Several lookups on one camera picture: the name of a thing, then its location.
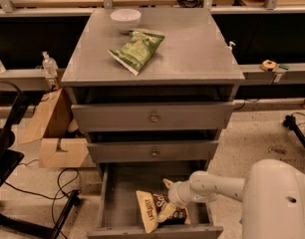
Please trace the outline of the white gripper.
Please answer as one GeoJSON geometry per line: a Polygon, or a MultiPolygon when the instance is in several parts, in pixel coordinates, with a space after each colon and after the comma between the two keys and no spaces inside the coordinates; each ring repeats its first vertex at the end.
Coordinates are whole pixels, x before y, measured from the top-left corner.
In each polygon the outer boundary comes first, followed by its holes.
{"type": "Polygon", "coordinates": [[[184,206],[192,201],[191,188],[188,181],[172,182],[166,178],[162,181],[168,189],[168,199],[171,203],[167,203],[161,209],[157,216],[158,223],[165,222],[175,212],[176,206],[184,206]]]}

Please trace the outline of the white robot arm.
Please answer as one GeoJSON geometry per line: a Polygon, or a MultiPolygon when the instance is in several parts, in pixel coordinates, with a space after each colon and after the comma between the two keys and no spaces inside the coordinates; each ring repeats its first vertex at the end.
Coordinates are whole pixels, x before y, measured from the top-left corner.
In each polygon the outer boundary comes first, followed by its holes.
{"type": "Polygon", "coordinates": [[[243,239],[305,239],[305,174],[283,161],[259,160],[244,178],[199,170],[186,181],[163,183],[178,207],[217,194],[240,201],[243,239]]]}

